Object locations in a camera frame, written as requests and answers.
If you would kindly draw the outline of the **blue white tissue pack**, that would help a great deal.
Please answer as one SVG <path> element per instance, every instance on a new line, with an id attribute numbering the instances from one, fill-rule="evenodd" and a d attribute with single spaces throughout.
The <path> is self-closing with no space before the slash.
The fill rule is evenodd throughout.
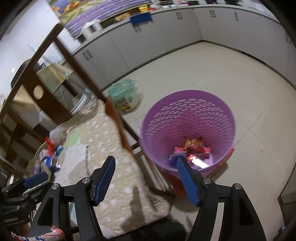
<path id="1" fill-rule="evenodd" d="M 61 166 L 58 164 L 58 159 L 55 156 L 45 157 L 43 160 L 36 160 L 34 163 L 34 174 L 41 172 L 59 172 Z"/>

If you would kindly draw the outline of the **white rice cooker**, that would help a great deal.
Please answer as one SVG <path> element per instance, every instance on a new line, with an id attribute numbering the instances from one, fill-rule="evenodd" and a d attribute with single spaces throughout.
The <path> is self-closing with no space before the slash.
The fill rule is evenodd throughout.
<path id="1" fill-rule="evenodd" d="M 81 30 L 82 35 L 86 40 L 90 39 L 95 33 L 103 30 L 99 19 L 87 22 Z"/>

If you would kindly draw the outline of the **purple perforated waste basket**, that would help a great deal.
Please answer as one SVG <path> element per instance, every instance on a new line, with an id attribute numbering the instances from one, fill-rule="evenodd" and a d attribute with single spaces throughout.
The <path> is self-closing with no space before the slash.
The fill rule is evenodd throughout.
<path id="1" fill-rule="evenodd" d="M 229 106 L 219 97 L 201 90 L 182 90 L 167 95 L 146 114 L 139 144 L 160 169 L 178 173 L 168 164 L 173 149 L 185 140 L 202 138 L 211 148 L 208 171 L 233 148 L 236 122 Z"/>

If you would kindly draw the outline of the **grey kitchen cabinets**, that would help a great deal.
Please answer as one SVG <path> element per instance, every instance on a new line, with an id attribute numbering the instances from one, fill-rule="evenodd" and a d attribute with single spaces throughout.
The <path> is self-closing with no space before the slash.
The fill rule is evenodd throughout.
<path id="1" fill-rule="evenodd" d="M 295 84 L 295 46 L 280 22 L 263 12 L 230 5 L 154 11 L 96 33 L 73 56 L 100 88 L 170 52 L 199 42 L 221 45 L 262 61 Z"/>

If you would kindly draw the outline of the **red foil snack wrapper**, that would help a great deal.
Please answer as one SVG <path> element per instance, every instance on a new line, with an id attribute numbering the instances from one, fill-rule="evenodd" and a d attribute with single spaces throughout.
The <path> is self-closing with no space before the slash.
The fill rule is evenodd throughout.
<path id="1" fill-rule="evenodd" d="M 45 138 L 47 144 L 47 150 L 50 156 L 53 156 L 55 153 L 55 145 L 50 141 L 49 137 Z"/>

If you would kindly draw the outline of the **cartoon wall mural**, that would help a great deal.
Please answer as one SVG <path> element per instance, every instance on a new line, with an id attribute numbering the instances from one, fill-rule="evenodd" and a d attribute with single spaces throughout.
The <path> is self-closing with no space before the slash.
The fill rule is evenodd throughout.
<path id="1" fill-rule="evenodd" d="M 152 2 L 139 0 L 51 0 L 47 3 L 70 35 L 77 38 L 82 34 L 82 28 L 88 22 L 98 20 L 102 27 L 106 28 L 139 14 L 142 6 L 148 6 Z"/>

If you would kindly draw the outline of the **quilted patchwork table cover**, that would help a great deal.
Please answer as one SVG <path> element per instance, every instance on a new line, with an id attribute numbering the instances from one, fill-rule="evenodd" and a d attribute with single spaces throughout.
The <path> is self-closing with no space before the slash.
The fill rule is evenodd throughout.
<path id="1" fill-rule="evenodd" d="M 61 170 L 29 236 L 40 240 L 106 240 L 166 217 L 170 204 L 151 193 L 119 128 L 97 100 L 62 124 Z"/>

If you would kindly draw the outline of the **green plastic bag on floor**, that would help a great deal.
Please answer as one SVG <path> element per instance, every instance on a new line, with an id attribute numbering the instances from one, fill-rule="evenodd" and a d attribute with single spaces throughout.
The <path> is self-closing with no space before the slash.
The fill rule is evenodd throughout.
<path id="1" fill-rule="evenodd" d="M 119 80 L 108 87 L 105 92 L 121 114 L 135 111 L 143 99 L 143 94 L 138 91 L 137 82 L 132 79 Z"/>

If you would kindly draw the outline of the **trash pile inside basket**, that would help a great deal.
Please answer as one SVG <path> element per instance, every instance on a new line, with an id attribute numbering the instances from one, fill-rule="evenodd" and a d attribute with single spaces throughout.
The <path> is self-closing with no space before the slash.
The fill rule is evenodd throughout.
<path id="1" fill-rule="evenodd" d="M 191 166 L 204 169 L 210 166 L 210 164 L 207 163 L 210 159 L 210 155 L 211 148 L 204 144 L 202 138 L 187 139 L 183 146 L 178 146 L 173 149 L 168 164 L 177 168 L 178 158 L 185 158 Z"/>

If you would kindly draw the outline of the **blue cloth on counter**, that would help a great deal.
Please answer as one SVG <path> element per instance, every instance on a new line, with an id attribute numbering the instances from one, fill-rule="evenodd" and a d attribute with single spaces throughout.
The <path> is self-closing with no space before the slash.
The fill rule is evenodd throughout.
<path id="1" fill-rule="evenodd" d="M 152 21 L 150 12 L 141 13 L 130 17 L 130 22 L 133 26 L 138 26 L 142 23 L 147 23 L 150 21 Z"/>

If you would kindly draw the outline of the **clear plastic bag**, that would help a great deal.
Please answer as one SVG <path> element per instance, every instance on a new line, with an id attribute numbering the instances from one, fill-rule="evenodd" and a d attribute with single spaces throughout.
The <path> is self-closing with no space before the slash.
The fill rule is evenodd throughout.
<path id="1" fill-rule="evenodd" d="M 56 127 L 54 130 L 51 130 L 49 133 L 49 140 L 55 146 L 63 144 L 66 140 L 66 130 L 62 126 Z"/>

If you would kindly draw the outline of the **red printed packet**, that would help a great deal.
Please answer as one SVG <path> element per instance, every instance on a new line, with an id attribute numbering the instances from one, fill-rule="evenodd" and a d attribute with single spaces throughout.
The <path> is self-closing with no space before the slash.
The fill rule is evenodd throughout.
<path id="1" fill-rule="evenodd" d="M 59 241 L 65 238 L 64 232 L 56 226 L 52 226 L 50 232 L 42 235 L 22 237 L 11 232 L 11 236 L 14 240 L 18 241 Z"/>

